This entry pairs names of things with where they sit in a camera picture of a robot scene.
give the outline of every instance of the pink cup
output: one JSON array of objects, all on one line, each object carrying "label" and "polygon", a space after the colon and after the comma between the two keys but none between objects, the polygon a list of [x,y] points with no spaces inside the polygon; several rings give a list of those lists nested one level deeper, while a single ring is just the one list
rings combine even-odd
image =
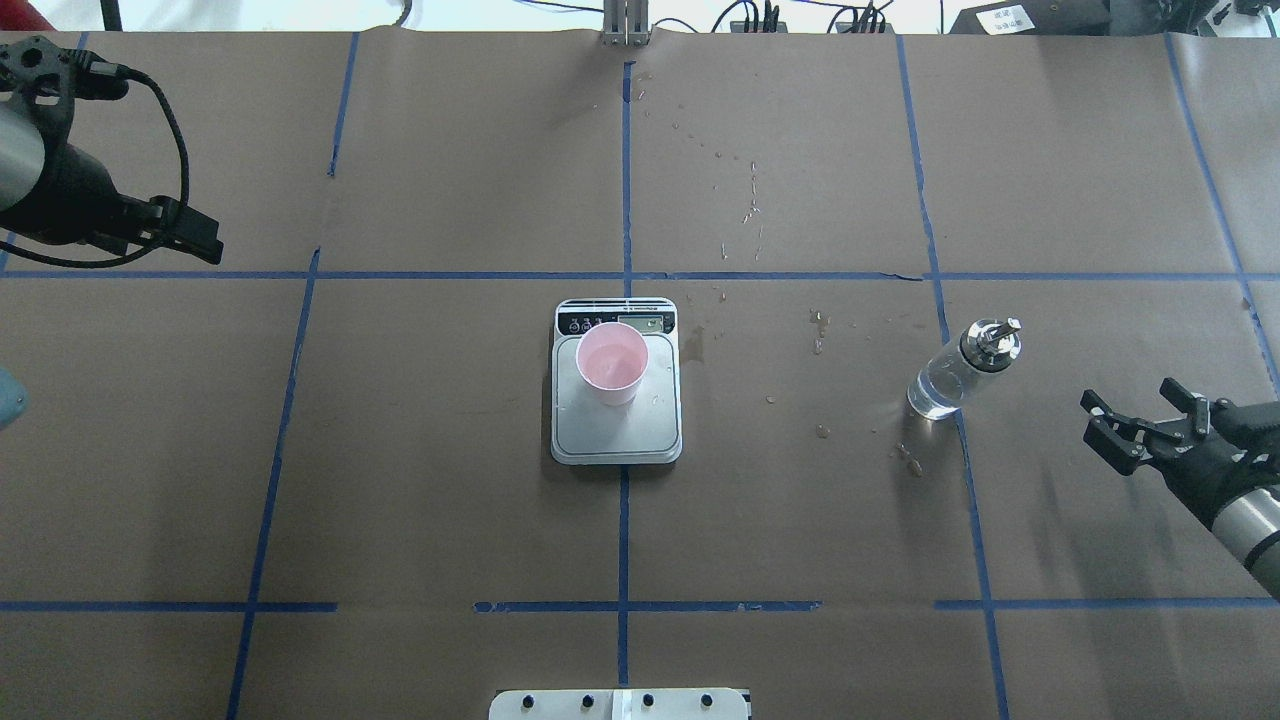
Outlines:
[{"label": "pink cup", "polygon": [[631,402],[648,366],[649,345],[626,323],[600,323],[577,343],[577,372],[605,405]]}]

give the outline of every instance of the white sticker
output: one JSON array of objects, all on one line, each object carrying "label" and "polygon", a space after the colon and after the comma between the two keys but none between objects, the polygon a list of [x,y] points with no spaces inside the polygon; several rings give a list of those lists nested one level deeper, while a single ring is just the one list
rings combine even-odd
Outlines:
[{"label": "white sticker", "polygon": [[977,15],[978,22],[982,23],[982,29],[987,31],[987,35],[1009,35],[1011,32],[1023,32],[1024,29],[1036,29],[1036,23],[1032,22],[1030,15],[1027,14],[1027,10],[1021,5],[997,8],[977,13]]}]

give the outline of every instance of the red object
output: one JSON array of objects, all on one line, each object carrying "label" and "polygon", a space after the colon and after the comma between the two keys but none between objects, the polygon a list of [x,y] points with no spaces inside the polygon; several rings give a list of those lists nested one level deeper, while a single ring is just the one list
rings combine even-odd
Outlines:
[{"label": "red object", "polygon": [[0,0],[0,29],[56,29],[27,0]]}]

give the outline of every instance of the teal object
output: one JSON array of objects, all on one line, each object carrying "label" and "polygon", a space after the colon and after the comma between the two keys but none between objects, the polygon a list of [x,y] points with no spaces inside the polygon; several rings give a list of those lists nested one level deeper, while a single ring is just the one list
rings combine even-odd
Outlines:
[{"label": "teal object", "polygon": [[27,388],[9,370],[0,368],[0,430],[17,420],[27,409]]}]

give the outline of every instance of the white mounting plate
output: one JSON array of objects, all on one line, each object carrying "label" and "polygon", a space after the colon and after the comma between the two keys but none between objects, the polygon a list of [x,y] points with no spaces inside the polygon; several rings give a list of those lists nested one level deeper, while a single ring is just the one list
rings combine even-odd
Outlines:
[{"label": "white mounting plate", "polygon": [[[626,405],[604,405],[577,373],[582,336],[572,320],[588,315],[596,322],[664,318],[657,331],[641,331],[649,346],[649,368],[635,400]],[[646,465],[680,457],[684,428],[676,305],[663,297],[566,300],[556,309],[553,323],[552,457],[564,465]]]},{"label": "white mounting plate", "polygon": [[[712,703],[703,705],[703,696]],[[582,698],[591,696],[591,706]],[[653,698],[652,705],[644,697]],[[532,706],[525,707],[525,698]],[[489,720],[750,720],[750,696],[731,688],[631,688],[625,691],[506,691],[489,705]]]}]

